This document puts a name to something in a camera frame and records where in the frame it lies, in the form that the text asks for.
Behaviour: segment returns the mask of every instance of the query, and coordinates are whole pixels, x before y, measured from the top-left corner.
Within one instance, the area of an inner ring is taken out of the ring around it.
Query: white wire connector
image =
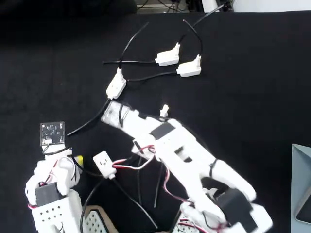
[[[160,117],[167,117],[168,116],[168,110],[169,110],[168,105],[164,104],[162,110],[160,110]]]
[[[113,179],[117,170],[112,167],[112,161],[106,151],[102,151],[93,157],[93,160],[104,178]]]
[[[108,99],[117,99],[126,86],[126,80],[123,77],[122,69],[117,68],[117,73],[106,89]]]
[[[161,67],[177,64],[179,62],[179,47],[180,44],[177,42],[172,50],[158,53],[155,58],[155,63],[158,63]]]
[[[181,77],[199,75],[201,73],[201,56],[197,55],[193,61],[180,64],[176,71]]]

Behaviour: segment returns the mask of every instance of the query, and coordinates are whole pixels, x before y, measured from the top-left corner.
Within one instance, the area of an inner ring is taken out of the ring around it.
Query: grey box
[[[311,187],[311,148],[292,144],[291,233],[310,233],[311,225],[296,220],[301,200]]]

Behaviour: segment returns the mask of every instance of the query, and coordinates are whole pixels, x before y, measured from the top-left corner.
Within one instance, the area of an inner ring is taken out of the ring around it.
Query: black fabric surface
[[[67,21],[1,22],[0,36],[0,208],[3,232],[34,232],[24,194],[38,160],[40,122],[65,121],[67,132],[90,119],[104,103],[105,89],[128,39],[146,22],[125,59],[154,59],[172,48],[201,14],[132,15]],[[274,221],[271,233],[290,232],[291,143],[311,145],[311,12],[276,14],[219,13],[197,27],[204,40],[202,73],[164,76],[128,85],[120,100],[148,114],[164,103],[170,116],[204,138],[211,152],[227,161],[257,191]],[[190,33],[181,62],[199,50]],[[126,78],[141,78],[174,66],[123,66]],[[112,159],[130,156],[131,139],[98,123],[68,138],[75,155],[96,171],[92,156],[106,150]],[[179,201],[163,192],[153,209],[159,164],[141,172],[142,199],[161,230],[168,230]],[[136,172],[120,170],[117,179],[137,198]],[[97,178],[82,175],[76,190],[84,202]],[[185,196],[172,178],[168,188]],[[152,231],[142,211],[112,182],[90,204],[101,205],[120,232]]]

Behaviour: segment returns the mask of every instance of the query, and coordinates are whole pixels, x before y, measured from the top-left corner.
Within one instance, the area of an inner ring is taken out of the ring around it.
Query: perforated white panel
[[[194,227],[187,227],[187,226],[181,226],[181,225],[178,225],[179,223],[179,220],[180,219],[183,219],[183,218],[186,218],[183,214],[181,214],[179,216],[179,219],[178,221],[176,222],[176,225],[174,227],[174,230],[172,231],[172,233],[200,233],[200,231]]]
[[[86,229],[89,233],[107,233],[98,212],[92,210],[86,217]]]

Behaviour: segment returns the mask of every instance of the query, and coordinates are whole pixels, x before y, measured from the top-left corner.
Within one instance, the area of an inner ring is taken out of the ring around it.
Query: wire
[[[139,9],[143,8],[143,7],[144,7],[144,6],[145,6],[148,2],[149,2],[149,0],[146,0],[142,6],[137,7],[137,10],[139,10]]]
[[[104,182],[104,179],[100,180],[97,185],[95,185],[95,187],[93,188],[93,190],[90,192],[90,194],[88,195],[84,206],[82,208],[82,212],[81,212],[81,217],[80,217],[80,233],[83,233],[83,218],[84,218],[84,214],[86,212],[86,207],[87,204],[89,203],[91,197],[93,196],[93,194],[96,192],[96,190],[98,189],[99,186],[101,186],[101,184]]]
[[[83,124],[82,126],[80,126],[79,128],[75,129],[74,131],[70,132],[69,134],[67,134],[67,137],[79,132],[81,129],[85,128],[86,126],[90,125],[91,123],[95,122],[97,120],[97,118],[99,118],[103,111],[107,108],[108,104],[110,103],[111,99],[107,99],[106,102],[104,103],[104,105],[102,106],[102,108],[98,111],[98,113],[88,122],[86,122],[85,124]]]
[[[45,152],[45,151],[46,151],[46,147],[45,147],[44,150],[42,151],[42,153],[43,153],[44,155],[55,155],[55,154],[58,154],[58,153],[60,153],[60,152],[64,152],[64,151],[69,150],[69,149],[71,149],[71,147],[65,147],[65,148],[63,148],[63,149],[61,149],[61,150],[58,150],[58,151],[46,153],[46,152]]]
[[[84,167],[82,167],[74,158],[73,155],[69,155],[71,158],[72,158],[72,161],[74,162],[74,164],[77,165],[78,168],[80,168],[82,171],[84,171],[85,173],[87,173],[88,175],[91,175],[91,176],[96,176],[96,177],[103,177],[101,174],[96,174],[96,173],[93,173],[91,171],[88,171],[86,170]]]
[[[132,202],[134,202],[144,213],[145,215],[149,218],[149,220],[152,222],[152,224],[155,226],[156,229],[158,229],[157,224],[155,223],[155,221],[152,219],[152,217],[148,214],[148,212],[137,202],[135,201],[134,198],[132,198],[123,188],[122,186],[119,184],[119,182],[114,178],[112,179],[113,182],[115,183],[115,185],[119,188],[119,190],[125,194]]]
[[[184,198],[181,198],[179,196],[176,196],[174,194],[172,194],[166,187],[166,184],[167,182],[169,181],[169,178],[170,178],[170,170],[169,168],[166,166],[166,164],[164,164],[164,166],[166,167],[166,177],[165,177],[165,180],[164,180],[164,184],[163,184],[163,188],[164,188],[164,191],[167,192],[168,194],[170,194],[173,198],[177,199],[177,200],[180,200],[182,202],[187,202],[186,199]]]
[[[140,81],[145,81],[145,80],[149,80],[149,79],[153,79],[159,76],[164,76],[164,75],[170,75],[170,74],[177,74],[176,71],[171,71],[171,72],[163,72],[163,73],[159,73],[159,74],[154,74],[154,75],[150,75],[144,78],[140,78],[140,79],[128,79],[128,82],[140,82]]]
[[[142,157],[139,158],[138,166],[141,166]],[[141,188],[140,188],[140,170],[137,171],[137,193],[138,193],[138,202],[142,205],[141,198]]]
[[[201,37],[199,37],[198,32],[186,20],[183,19],[183,22],[185,22],[188,25],[188,27],[190,27],[190,29],[193,31],[193,33],[196,35],[196,37],[200,41],[200,53],[199,53],[199,55],[202,55],[202,52],[203,52],[203,42],[202,42]]]
[[[102,64],[105,65],[105,64],[117,64],[119,63],[119,61],[102,61]],[[131,60],[127,60],[127,61],[122,61],[122,64],[124,63],[136,63],[136,64],[155,64],[156,62],[153,60],[153,61],[131,61]]]
[[[132,170],[141,170],[143,169],[145,166],[147,166],[152,160],[153,160],[154,156],[152,156],[150,159],[148,159],[143,165],[139,166],[139,167],[133,167],[133,166],[129,166],[129,165],[115,165],[121,162],[113,162],[112,163],[112,167],[114,168],[129,168]]]
[[[224,6],[225,6],[225,5],[223,4],[223,5],[220,5],[219,7],[216,7],[216,8],[215,8],[214,10],[212,10],[211,12],[208,12],[206,15],[204,15],[204,16],[201,17],[201,18],[199,18],[192,26],[195,27],[198,23],[200,23],[200,22],[201,22],[203,19],[205,19],[207,16],[209,16],[209,15],[213,14],[214,12],[216,12],[216,11],[222,9]],[[180,37],[180,39],[179,39],[179,41],[178,41],[179,44],[180,44],[181,41],[185,38],[185,36],[187,35],[188,32],[190,32],[190,29],[188,29],[188,31]]]
[[[121,126],[121,128],[123,128],[123,119],[121,118],[123,107],[124,107],[124,104],[122,103],[119,109],[119,113],[118,113],[119,125]]]
[[[172,8],[172,7],[168,6],[168,5],[166,5],[166,4],[165,4],[164,2],[162,2],[161,0],[158,0],[158,2],[160,2],[163,6],[169,8],[169,9],[175,10],[175,8]]]
[[[145,27],[147,27],[148,24],[149,24],[149,22],[145,23],[145,24],[138,30],[138,32],[136,32],[136,33],[134,34],[134,36],[132,36],[132,38],[127,42],[127,45],[125,46],[125,48],[124,48],[124,50],[123,50],[123,53],[122,53],[122,55],[121,55],[121,57],[120,57],[120,59],[119,59],[119,68],[120,68],[120,69],[121,69],[121,67],[122,67],[122,60],[123,60],[123,57],[124,57],[124,54],[125,54],[127,48],[130,46],[131,42],[135,39],[135,37],[136,37]]]
[[[208,227],[208,228],[211,228],[212,230],[217,231],[217,233],[218,233],[219,230],[222,230],[222,229],[224,229],[224,228],[226,227],[226,224],[221,224],[221,223],[218,223],[218,226],[217,226],[217,227],[211,227],[211,226],[207,223],[205,213],[202,212],[202,214],[203,214],[203,217],[204,217],[204,222],[205,222],[205,224],[207,225],[207,227]]]
[[[157,179],[156,183],[156,188],[155,188],[155,201],[154,201],[154,208],[156,208],[156,203],[157,203],[157,198],[159,196],[159,191],[160,191],[160,186],[161,186],[161,180],[162,180],[162,171],[163,171],[163,163],[161,163],[160,171],[159,171],[159,176]]]

